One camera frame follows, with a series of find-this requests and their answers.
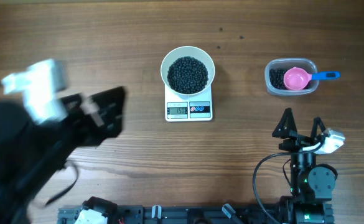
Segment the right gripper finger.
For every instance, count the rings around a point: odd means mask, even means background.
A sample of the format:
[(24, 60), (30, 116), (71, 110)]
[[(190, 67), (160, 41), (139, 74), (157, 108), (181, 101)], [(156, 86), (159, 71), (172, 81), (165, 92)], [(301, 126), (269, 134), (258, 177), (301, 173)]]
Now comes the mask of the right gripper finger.
[(311, 140), (320, 140), (321, 135), (326, 130), (320, 117), (316, 117), (313, 120), (312, 131), (310, 133)]
[(297, 138), (297, 127), (294, 121), (291, 108), (286, 108), (280, 122), (272, 133), (274, 138)]

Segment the pink scoop blue handle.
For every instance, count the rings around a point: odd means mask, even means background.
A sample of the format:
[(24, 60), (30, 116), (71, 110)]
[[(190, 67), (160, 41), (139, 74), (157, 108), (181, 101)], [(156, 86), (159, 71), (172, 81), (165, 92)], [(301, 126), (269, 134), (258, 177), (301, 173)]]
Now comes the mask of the pink scoop blue handle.
[(312, 80), (336, 80), (341, 77), (338, 71), (307, 73), (303, 68), (293, 67), (284, 74), (284, 85), (288, 90), (303, 90)]

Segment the white bowl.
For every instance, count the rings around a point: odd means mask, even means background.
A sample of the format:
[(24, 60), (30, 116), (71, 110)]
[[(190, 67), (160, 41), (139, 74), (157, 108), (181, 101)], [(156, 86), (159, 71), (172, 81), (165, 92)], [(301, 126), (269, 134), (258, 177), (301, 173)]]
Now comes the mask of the white bowl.
[(205, 86), (205, 88), (203, 90), (205, 90), (208, 86), (211, 86), (214, 78), (215, 78), (215, 64), (211, 58), (211, 56), (209, 56), (208, 53), (206, 53), (204, 50), (198, 48), (198, 47), (193, 47), (193, 46), (183, 46), (183, 47), (177, 47), (174, 50), (171, 50), (163, 59), (162, 63), (161, 63), (161, 78), (162, 81), (164, 82), (165, 85), (167, 85), (169, 88), (169, 83), (167, 81), (167, 72), (169, 70), (169, 67), (178, 59), (181, 57), (193, 57), (196, 58), (197, 60), (201, 61), (207, 68), (208, 70), (208, 83)]

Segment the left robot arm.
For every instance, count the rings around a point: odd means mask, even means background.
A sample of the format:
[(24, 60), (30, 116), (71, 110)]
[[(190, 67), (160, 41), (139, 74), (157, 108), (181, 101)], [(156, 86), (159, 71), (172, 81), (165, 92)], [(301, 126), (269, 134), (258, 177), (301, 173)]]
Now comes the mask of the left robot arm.
[(19, 103), (0, 101), (0, 223), (28, 223), (30, 201), (78, 147), (99, 146), (122, 131), (126, 90), (91, 96), (98, 111), (85, 114), (79, 94), (60, 99), (61, 121), (36, 124)]

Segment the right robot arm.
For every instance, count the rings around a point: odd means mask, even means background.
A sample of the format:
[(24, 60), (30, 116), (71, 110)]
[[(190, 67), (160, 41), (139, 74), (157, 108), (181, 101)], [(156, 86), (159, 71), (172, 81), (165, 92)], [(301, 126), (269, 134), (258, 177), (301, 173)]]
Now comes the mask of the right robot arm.
[(272, 137), (281, 138), (279, 149), (290, 155), (291, 196), (282, 196), (275, 212), (278, 223), (335, 222), (329, 203), (338, 173), (328, 164), (318, 164), (316, 157), (326, 154), (332, 145), (332, 130), (315, 118), (310, 136), (298, 133), (292, 109), (285, 109)]

